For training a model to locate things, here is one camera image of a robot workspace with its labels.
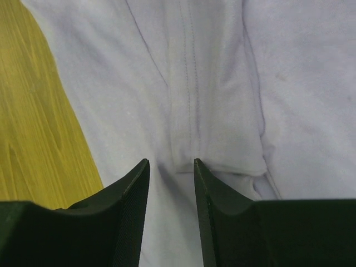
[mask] yellow wood grain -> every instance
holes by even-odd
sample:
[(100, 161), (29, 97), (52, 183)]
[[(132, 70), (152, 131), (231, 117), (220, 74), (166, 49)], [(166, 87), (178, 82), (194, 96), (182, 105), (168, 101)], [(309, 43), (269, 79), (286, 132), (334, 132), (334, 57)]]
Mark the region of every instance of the yellow wood grain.
[(1, 0), (0, 201), (67, 208), (101, 189), (41, 30), (19, 0)]

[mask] stitching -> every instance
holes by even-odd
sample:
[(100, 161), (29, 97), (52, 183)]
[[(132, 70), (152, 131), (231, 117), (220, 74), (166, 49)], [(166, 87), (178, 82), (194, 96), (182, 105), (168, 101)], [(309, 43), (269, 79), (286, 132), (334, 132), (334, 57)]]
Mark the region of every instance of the stitching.
[(188, 9), (189, 9), (189, 19), (190, 19), (190, 28), (192, 34), (192, 50), (193, 50), (193, 60), (194, 60), (194, 74), (195, 74), (195, 92), (196, 92), (196, 126), (197, 126), (197, 135), (198, 135), (198, 155), (200, 154), (200, 120), (199, 120), (199, 88), (198, 88), (198, 74), (196, 70), (196, 57), (195, 57), (195, 40), (194, 40), (194, 30), (193, 30), (193, 22), (190, 11), (190, 2), (188, 1)]
[(182, 21), (183, 32), (184, 32), (184, 64), (185, 64), (185, 78), (186, 78), (186, 88), (188, 93), (188, 113), (189, 113), (189, 140), (190, 140), (190, 149), (192, 147), (191, 141), (191, 113), (190, 113), (190, 93), (189, 93), (189, 84), (188, 84), (188, 66), (187, 66), (187, 53), (186, 53), (186, 31), (185, 31), (185, 24), (183, 20), (183, 13), (182, 13), (182, 4), (179, 0), (179, 11), (180, 11), (180, 18)]

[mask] white cloth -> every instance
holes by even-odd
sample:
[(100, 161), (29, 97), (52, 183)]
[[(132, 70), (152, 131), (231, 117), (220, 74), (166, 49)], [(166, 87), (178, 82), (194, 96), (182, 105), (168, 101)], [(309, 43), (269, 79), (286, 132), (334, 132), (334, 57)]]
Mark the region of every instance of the white cloth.
[(196, 157), (255, 200), (356, 197), (354, 0), (22, 2), (104, 186), (150, 160), (140, 266), (202, 266)]

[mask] black object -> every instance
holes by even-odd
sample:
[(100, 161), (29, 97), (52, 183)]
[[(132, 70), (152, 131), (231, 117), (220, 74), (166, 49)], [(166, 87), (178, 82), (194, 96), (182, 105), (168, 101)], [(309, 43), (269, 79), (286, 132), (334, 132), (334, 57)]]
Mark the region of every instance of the black object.
[(144, 159), (67, 210), (0, 202), (0, 266), (138, 266), (149, 178)]
[(356, 266), (356, 200), (256, 201), (194, 162), (205, 267)]

